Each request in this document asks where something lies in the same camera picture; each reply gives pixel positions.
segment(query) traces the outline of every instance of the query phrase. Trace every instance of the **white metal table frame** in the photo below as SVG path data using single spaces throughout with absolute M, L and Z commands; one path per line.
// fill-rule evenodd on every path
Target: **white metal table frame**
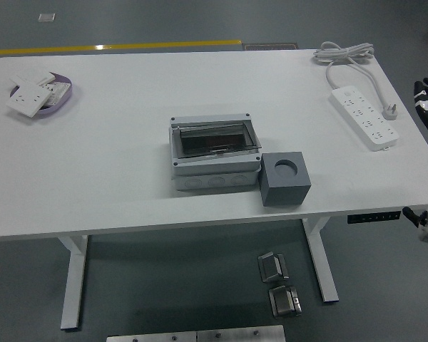
M 428 146 L 377 61 L 365 67 L 398 104 L 391 124 L 400 139 L 371 152 L 328 103 L 325 68 L 311 56 L 0 58 L 0 240 L 58 237 L 70 251 L 62 329 L 78 325 L 88 235 L 303 219 L 323 300 L 337 301 L 320 237 L 329 217 L 428 207 L 428 173 L 420 167 L 428 165 Z M 30 67 L 73 82 L 72 98 L 51 116 L 25 118 L 4 105 L 14 87 L 9 76 Z M 363 75 L 348 66 L 332 73 L 379 105 Z M 263 207 L 258 187 L 173 188 L 170 118 L 216 113 L 250 113 L 262 152 L 303 153 L 312 186 L 302 205 Z

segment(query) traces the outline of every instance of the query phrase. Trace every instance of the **gray cube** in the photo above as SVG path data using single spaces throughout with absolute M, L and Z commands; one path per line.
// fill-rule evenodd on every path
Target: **gray cube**
M 311 188 L 301 152 L 263 153 L 258 181 L 265 207 L 295 205 Z

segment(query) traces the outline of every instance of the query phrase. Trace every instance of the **white wall socket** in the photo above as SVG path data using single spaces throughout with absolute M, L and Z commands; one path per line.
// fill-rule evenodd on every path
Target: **white wall socket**
M 398 140 L 398 133 L 353 85 L 334 89 L 330 102 L 369 149 L 382 150 Z
M 48 71 L 41 70 L 39 68 L 29 68 L 19 71 L 16 75 L 10 77 L 10 79 L 18 86 L 21 86 L 21 84 L 25 82 L 30 82 L 38 86 L 42 86 L 44 84 L 54 81 L 56 77 Z
M 45 88 L 51 92 L 54 92 L 54 84 L 53 83 L 40 85 L 40 87 Z
M 23 82 L 8 99 L 6 105 L 32 118 L 51 96 L 52 92 L 30 82 Z

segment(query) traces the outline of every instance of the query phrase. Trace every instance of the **power cord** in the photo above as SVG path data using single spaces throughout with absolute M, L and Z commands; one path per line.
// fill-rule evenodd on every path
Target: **power cord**
M 349 48 L 341 48 L 331 41 L 326 41 L 322 43 L 320 49 L 314 52 L 314 59 L 317 62 L 328 63 L 325 75 L 328 83 L 333 89 L 339 88 L 330 76 L 330 69 L 334 63 L 350 62 L 353 68 L 356 68 L 357 71 L 369 77 L 383 106 L 382 115 L 387 120 L 394 120 L 397 118 L 397 105 L 392 105 L 385 100 L 380 87 L 377 85 L 377 80 L 374 75 L 358 63 L 365 62 L 367 59 L 371 58 L 374 58 L 374 47 L 369 43 L 363 43 Z

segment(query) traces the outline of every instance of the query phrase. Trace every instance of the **purple tray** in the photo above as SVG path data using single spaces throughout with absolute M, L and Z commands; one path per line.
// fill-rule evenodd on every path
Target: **purple tray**
M 56 79 L 52 82 L 70 83 L 70 88 L 68 88 L 66 93 L 64 93 L 64 95 L 57 102 L 56 105 L 53 105 L 51 107 L 47 107 L 44 109 L 40 109 L 38 112 L 36 112 L 35 115 L 45 115 L 45 114 L 50 114 L 50 113 L 55 112 L 68 100 L 68 98 L 71 96 L 71 93 L 73 92 L 73 84 L 71 83 L 69 78 L 62 76 L 62 75 L 59 75 L 57 73 L 52 73 L 52 74 L 56 77 Z M 13 90 L 11 91 L 11 94 L 9 96 L 11 97 L 18 89 L 19 89 L 19 86 L 17 85 L 16 87 L 13 88 Z

